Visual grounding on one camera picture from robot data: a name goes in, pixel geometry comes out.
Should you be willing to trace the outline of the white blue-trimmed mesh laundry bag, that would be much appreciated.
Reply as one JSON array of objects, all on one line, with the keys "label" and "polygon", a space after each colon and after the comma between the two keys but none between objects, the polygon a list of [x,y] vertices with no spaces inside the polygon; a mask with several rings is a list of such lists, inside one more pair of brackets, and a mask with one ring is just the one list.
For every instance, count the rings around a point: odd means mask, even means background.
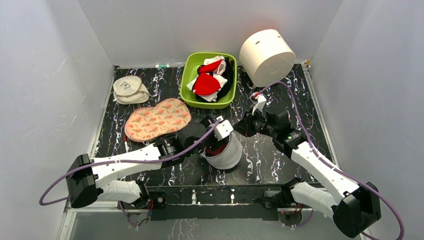
[{"label": "white blue-trimmed mesh laundry bag", "polygon": [[207,156],[205,151],[200,156],[218,170],[229,170],[240,162],[242,154],[243,147],[239,139],[232,132],[229,136],[229,143],[221,153],[215,156]]}]

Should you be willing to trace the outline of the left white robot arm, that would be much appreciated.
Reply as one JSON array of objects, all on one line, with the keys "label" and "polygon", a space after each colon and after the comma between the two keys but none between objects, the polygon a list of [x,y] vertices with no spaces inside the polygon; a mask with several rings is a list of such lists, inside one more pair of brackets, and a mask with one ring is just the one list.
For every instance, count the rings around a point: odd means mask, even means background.
[{"label": "left white robot arm", "polygon": [[201,122],[189,124],[141,149],[97,158],[81,154],[65,178],[70,205],[79,209],[97,201],[117,201],[144,208],[150,200],[145,184],[121,178],[179,165],[194,154],[200,155],[207,148],[228,142],[233,130],[222,116],[208,115]]}]

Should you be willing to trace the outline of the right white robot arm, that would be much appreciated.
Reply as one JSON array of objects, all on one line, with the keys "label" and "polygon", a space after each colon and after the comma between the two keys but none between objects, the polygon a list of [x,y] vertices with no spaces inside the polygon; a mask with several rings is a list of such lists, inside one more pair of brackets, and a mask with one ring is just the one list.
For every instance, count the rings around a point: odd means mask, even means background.
[{"label": "right white robot arm", "polygon": [[327,217],[347,237],[354,238],[381,219],[378,189],[370,182],[358,184],[338,172],[338,168],[310,147],[306,135],[295,129],[287,111],[282,113],[247,111],[233,126],[244,137],[256,134],[272,138],[277,150],[312,174],[325,188],[313,187],[299,177],[281,186],[274,195],[265,193],[255,201],[266,208],[307,205]]}]

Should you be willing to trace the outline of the dark red bra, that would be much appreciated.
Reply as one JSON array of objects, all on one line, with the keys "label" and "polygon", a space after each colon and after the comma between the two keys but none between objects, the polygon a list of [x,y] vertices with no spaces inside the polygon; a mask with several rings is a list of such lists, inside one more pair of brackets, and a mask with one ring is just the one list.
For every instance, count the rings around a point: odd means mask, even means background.
[{"label": "dark red bra", "polygon": [[205,156],[206,157],[213,157],[221,154],[225,148],[227,147],[228,143],[222,143],[219,145],[211,145],[205,148]]}]

